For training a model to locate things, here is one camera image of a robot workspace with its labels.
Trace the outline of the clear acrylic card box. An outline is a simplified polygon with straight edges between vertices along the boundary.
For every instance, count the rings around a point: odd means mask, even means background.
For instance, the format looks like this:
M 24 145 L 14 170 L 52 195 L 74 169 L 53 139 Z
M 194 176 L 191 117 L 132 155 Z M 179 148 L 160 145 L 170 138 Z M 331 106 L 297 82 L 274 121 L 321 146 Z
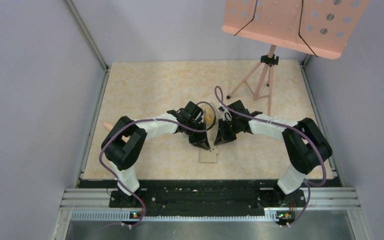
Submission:
M 200 101 L 197 105 L 203 111 L 203 120 L 206 124 L 206 130 L 211 130 L 221 118 L 219 109 L 212 102 Z

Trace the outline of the gold credit card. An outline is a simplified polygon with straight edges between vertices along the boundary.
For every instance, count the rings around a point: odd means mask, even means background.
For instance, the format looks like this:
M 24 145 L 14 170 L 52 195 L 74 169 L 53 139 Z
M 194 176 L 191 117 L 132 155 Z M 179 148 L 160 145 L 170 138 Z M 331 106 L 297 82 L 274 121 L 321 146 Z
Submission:
M 214 111 L 212 109 L 204 109 L 204 121 L 206 124 L 210 125 L 215 119 Z

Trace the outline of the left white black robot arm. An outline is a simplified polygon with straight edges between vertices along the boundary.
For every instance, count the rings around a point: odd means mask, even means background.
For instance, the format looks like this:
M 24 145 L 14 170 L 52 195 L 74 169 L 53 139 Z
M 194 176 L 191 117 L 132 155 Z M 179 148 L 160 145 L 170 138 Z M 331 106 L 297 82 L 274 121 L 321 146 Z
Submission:
M 178 110 L 147 119 L 132 120 L 122 116 L 101 144 L 99 162 L 106 158 L 111 167 L 104 165 L 122 191 L 121 200 L 129 207 L 140 202 L 140 187 L 134 168 L 145 141 L 166 135 L 182 133 L 193 147 L 210 150 L 204 110 L 190 101 Z

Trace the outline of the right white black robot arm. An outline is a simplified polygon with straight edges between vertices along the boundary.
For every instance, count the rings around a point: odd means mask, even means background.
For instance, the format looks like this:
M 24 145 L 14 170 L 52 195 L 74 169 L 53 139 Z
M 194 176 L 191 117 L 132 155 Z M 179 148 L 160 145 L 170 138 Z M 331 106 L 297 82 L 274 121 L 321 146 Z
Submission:
M 260 111 L 249 112 L 240 100 L 230 105 L 221 104 L 218 111 L 221 118 L 215 145 L 233 142 L 241 132 L 268 136 L 285 144 L 290 165 L 273 192 L 277 205 L 287 206 L 294 198 L 293 192 L 301 187 L 314 168 L 322 166 L 322 171 L 326 170 L 324 162 L 332 156 L 333 150 L 313 119 L 289 121 Z

